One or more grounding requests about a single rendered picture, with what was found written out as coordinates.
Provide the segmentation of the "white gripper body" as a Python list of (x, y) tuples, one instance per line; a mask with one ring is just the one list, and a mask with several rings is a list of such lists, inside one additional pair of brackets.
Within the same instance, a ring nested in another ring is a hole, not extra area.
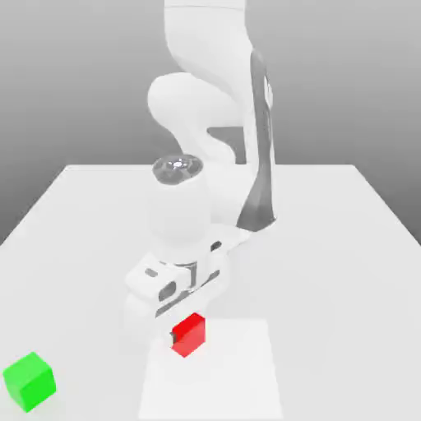
[(229, 259), (220, 249), (202, 259), (173, 265), (146, 254), (126, 275), (123, 329), (138, 343), (169, 335), (174, 326), (209, 303), (229, 285)]

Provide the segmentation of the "small red cube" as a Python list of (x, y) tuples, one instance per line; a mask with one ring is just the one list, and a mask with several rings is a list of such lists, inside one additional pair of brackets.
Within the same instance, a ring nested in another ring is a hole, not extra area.
[(206, 340), (206, 319), (194, 312), (172, 330), (172, 350), (186, 358)]

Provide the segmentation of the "small green cube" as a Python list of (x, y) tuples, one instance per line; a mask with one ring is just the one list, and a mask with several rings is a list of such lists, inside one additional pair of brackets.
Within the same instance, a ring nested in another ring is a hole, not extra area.
[(9, 396), (26, 413), (57, 390), (53, 369), (36, 352), (15, 361), (2, 375)]

